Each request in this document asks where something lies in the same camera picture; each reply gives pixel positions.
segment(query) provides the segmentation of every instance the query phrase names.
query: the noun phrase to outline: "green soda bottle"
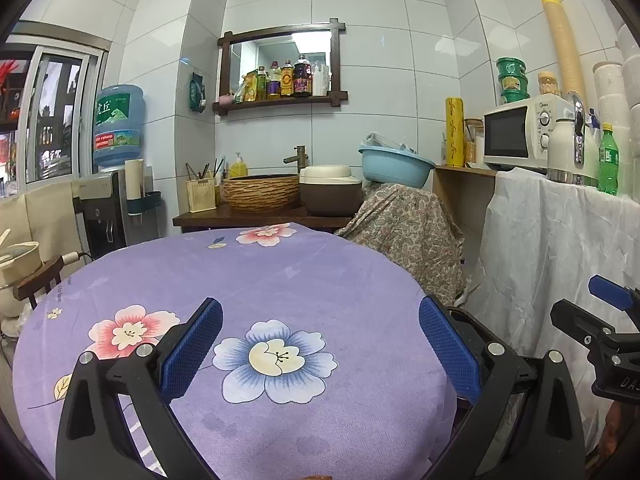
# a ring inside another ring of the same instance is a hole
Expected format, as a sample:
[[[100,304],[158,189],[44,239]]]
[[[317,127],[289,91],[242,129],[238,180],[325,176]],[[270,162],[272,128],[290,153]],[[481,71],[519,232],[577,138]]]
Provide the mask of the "green soda bottle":
[[[613,127],[602,123],[602,140],[600,141],[600,174],[598,190],[615,195],[618,193],[618,145],[613,138]]]

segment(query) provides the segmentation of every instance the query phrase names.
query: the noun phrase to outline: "microwave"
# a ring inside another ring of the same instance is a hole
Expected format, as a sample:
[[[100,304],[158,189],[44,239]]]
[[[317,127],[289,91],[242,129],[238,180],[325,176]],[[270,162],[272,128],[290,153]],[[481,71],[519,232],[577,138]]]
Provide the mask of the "microwave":
[[[546,170],[546,149],[556,120],[573,118],[574,106],[555,94],[498,106],[484,115],[483,161]]]

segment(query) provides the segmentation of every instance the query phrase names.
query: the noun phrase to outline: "yellow roll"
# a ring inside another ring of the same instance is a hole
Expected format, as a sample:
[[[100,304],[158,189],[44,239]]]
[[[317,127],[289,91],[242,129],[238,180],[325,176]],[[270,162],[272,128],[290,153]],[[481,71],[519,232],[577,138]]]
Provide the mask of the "yellow roll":
[[[465,165],[465,109],[459,97],[447,97],[447,166]]]
[[[556,46],[556,54],[562,73],[562,90],[576,92],[582,98],[585,110],[588,110],[582,66],[569,19],[560,0],[542,0],[542,7],[545,9],[546,20],[549,23],[551,36]]]

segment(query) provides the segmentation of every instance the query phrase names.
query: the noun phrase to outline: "bronze faucet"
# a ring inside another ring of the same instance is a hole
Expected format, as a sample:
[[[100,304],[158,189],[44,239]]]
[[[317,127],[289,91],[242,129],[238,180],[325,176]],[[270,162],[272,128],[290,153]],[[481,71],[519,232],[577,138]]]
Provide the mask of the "bronze faucet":
[[[296,156],[288,156],[287,158],[283,158],[282,161],[285,164],[290,164],[291,162],[298,162],[298,173],[302,168],[306,168],[306,162],[309,160],[309,156],[305,153],[304,146],[296,146]]]

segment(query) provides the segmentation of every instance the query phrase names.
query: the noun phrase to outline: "stacked green containers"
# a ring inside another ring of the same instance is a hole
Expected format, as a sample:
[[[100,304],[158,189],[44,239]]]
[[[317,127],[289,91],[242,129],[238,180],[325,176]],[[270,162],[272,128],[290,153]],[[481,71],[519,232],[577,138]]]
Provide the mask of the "stacked green containers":
[[[525,64],[514,57],[501,57],[495,62],[498,66],[498,81],[502,89],[501,95],[505,103],[513,103],[529,98],[527,89],[529,81]]]

